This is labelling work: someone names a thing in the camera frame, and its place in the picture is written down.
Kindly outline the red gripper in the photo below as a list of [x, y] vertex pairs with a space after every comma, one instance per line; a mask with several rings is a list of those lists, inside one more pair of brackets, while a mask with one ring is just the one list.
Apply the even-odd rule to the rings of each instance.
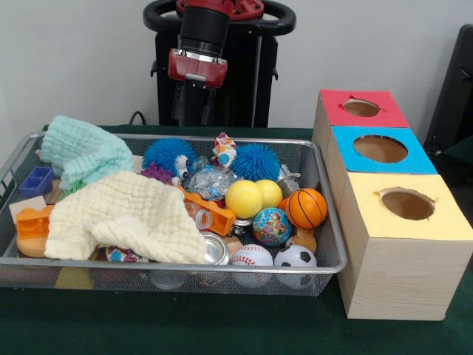
[[175, 98], [175, 119], [179, 124], [186, 122], [186, 81], [199, 81], [205, 85], [203, 89], [208, 92], [208, 97], [203, 107], [201, 125], [207, 126], [213, 115], [216, 89], [222, 86], [227, 70], [225, 59], [183, 49], [170, 50], [168, 74], [171, 79], [179, 81]]

